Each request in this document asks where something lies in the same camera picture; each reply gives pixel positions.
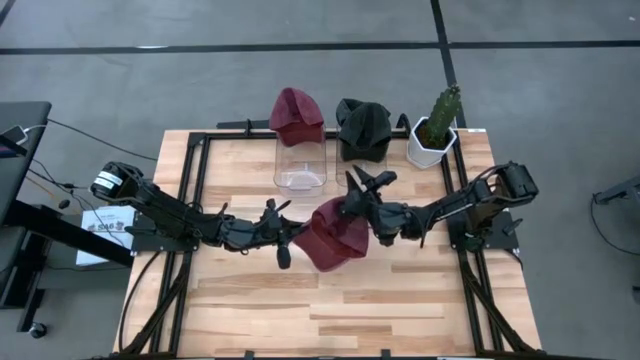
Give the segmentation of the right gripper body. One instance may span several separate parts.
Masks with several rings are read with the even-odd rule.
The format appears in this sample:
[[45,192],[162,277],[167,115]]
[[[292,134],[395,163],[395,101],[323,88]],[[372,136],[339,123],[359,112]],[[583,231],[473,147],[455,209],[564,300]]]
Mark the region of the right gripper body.
[[392,246],[406,222],[406,205],[398,202],[383,202],[381,197],[368,195],[367,219],[374,235],[383,246]]

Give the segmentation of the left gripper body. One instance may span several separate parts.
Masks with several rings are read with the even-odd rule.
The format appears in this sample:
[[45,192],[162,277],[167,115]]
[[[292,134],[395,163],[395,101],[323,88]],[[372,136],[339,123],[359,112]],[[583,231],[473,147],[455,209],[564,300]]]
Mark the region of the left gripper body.
[[254,248],[274,246],[276,244],[276,233],[272,227],[274,218],[274,214],[263,215],[260,220],[253,225],[254,236],[252,246]]

